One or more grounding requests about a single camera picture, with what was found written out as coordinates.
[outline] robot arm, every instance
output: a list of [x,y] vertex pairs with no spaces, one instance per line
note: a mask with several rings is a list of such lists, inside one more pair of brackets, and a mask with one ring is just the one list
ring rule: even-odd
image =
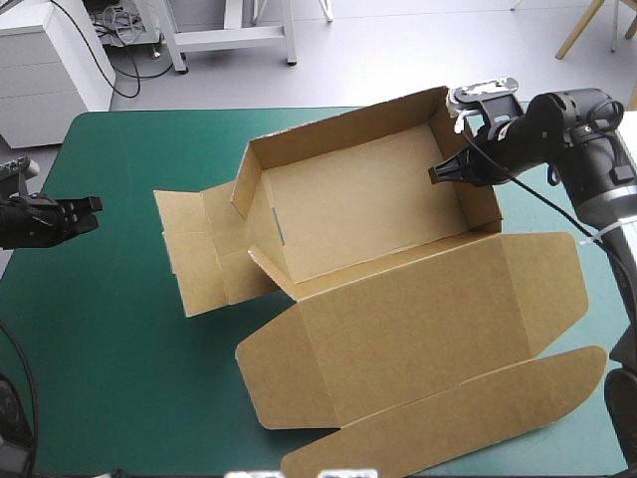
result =
[[456,132],[467,116],[484,125],[470,146],[434,166],[433,183],[461,181],[503,184],[547,164],[547,180],[562,183],[579,221],[599,231],[593,238],[608,254],[630,327],[611,353],[623,368],[605,384],[606,405],[629,466],[637,465],[637,176],[617,134],[623,106],[600,90],[548,93],[535,97],[524,114],[510,78],[450,92]]
[[29,194],[26,181],[38,174],[27,156],[0,165],[0,248],[52,247],[99,224],[94,212],[102,210],[98,197],[51,199]]

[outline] cardboard box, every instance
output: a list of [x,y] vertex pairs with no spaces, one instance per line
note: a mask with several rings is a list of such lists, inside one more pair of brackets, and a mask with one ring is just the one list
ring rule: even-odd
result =
[[234,183],[155,193],[187,314],[297,301],[237,349],[264,426],[338,429],[289,478],[415,473],[558,420],[601,378],[598,348],[535,358],[587,308],[572,238],[503,235],[492,188],[431,184],[466,145],[446,92],[253,139]]
[[493,235],[299,301],[237,360],[267,428],[340,428],[289,478],[398,478],[549,425],[597,386],[591,347],[536,359],[587,301],[568,234]]
[[429,180],[465,146],[446,92],[253,139],[236,183],[155,191],[186,315],[271,292],[261,270],[299,300],[499,232],[491,188]]

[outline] green table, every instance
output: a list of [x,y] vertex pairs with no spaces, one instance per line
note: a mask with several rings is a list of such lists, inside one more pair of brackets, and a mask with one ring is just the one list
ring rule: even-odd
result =
[[[250,137],[343,111],[110,113],[75,121],[46,192],[101,196],[101,227],[54,249],[18,251],[0,282],[0,315],[21,338],[37,380],[39,469],[276,469],[285,453],[325,434],[262,428],[234,360],[236,344],[292,301],[276,293],[185,319],[152,191],[228,181]],[[524,176],[569,208],[561,188],[544,178],[540,168]],[[512,185],[498,194],[509,232],[569,229]],[[627,323],[606,259],[592,247],[580,254],[590,311],[548,354],[589,344],[609,349]],[[4,339],[0,359],[27,402]],[[594,474],[623,465],[599,387],[559,424],[429,472]]]

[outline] gray floor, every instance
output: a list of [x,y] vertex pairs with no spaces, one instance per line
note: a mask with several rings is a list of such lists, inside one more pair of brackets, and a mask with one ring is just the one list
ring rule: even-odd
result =
[[[520,81],[521,99],[546,91],[598,87],[626,102],[637,80],[637,40],[619,42],[609,52],[612,2],[591,22],[570,54],[554,58],[588,0],[333,0],[335,21],[327,24],[318,0],[295,0],[299,63],[289,67],[281,48],[188,55],[190,73],[143,83],[134,100],[115,97],[111,109],[235,109],[369,105],[439,85],[456,85],[502,75]],[[172,0],[180,28],[219,28],[221,0]],[[275,22],[279,5],[271,0],[264,22]],[[249,6],[246,7],[249,18]],[[620,30],[634,13],[621,6]],[[143,74],[169,63],[136,49]],[[126,57],[110,53],[130,70]],[[134,82],[117,85],[133,91]],[[41,163],[39,188],[56,147],[27,150]],[[21,151],[0,141],[0,161]],[[0,252],[0,272],[8,260]]]

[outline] cabinet drawer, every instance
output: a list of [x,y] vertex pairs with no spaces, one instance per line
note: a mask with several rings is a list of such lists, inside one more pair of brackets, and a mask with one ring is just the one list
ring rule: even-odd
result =
[[0,68],[0,98],[70,92],[75,89],[62,63]]
[[0,134],[10,147],[60,144],[73,119],[86,111],[78,92],[0,100]]
[[0,67],[60,62],[58,52],[47,34],[0,35]]

